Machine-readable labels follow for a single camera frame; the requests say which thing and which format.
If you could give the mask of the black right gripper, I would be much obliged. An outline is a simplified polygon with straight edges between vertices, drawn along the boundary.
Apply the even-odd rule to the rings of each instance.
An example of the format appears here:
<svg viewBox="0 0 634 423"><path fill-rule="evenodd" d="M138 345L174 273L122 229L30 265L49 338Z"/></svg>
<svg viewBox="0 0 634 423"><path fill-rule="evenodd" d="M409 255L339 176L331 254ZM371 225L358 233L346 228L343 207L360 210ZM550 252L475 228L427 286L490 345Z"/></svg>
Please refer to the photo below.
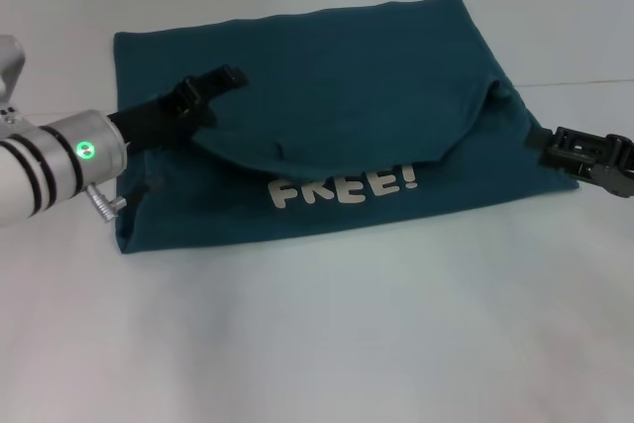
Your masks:
<svg viewBox="0 0 634 423"><path fill-rule="evenodd" d="M625 137L533 126L525 146L539 154L541 166L563 168L577 181L594 183L620 198L633 197L633 142Z"/></svg>

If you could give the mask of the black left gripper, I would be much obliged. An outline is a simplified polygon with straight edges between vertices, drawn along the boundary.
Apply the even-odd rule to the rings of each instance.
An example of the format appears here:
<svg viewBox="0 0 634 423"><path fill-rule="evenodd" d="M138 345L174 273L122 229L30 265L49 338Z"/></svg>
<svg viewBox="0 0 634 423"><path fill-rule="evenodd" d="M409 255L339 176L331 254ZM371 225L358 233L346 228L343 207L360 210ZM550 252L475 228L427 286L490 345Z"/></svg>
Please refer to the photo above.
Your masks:
<svg viewBox="0 0 634 423"><path fill-rule="evenodd" d="M222 65L188 76L155 99L110 114L130 155L155 148L173 148L188 141L202 126L213 126L211 100L249 84L236 67Z"/></svg>

